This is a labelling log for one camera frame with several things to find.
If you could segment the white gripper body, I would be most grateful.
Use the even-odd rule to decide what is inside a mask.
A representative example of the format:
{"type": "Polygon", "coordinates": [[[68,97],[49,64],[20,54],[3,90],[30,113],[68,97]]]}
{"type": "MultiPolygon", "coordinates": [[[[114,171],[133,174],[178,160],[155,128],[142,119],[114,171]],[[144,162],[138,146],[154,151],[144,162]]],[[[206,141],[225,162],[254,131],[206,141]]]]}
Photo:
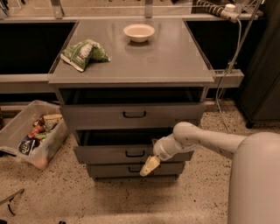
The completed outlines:
{"type": "Polygon", "coordinates": [[[153,155],[159,158],[161,161],[166,161],[172,158],[174,155],[180,153],[182,150],[182,144],[178,142],[173,134],[169,136],[161,137],[153,145],[153,155]]]}

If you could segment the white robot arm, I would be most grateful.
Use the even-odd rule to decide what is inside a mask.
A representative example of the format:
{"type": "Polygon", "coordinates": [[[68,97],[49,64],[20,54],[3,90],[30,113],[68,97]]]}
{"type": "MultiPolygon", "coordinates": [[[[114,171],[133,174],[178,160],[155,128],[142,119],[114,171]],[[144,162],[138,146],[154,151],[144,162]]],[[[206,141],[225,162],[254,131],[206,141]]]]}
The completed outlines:
{"type": "Polygon", "coordinates": [[[225,134],[180,122],[169,136],[153,144],[140,175],[161,162],[203,146],[232,160],[227,224],[280,224],[280,135],[259,132],[251,136],[225,134]]]}

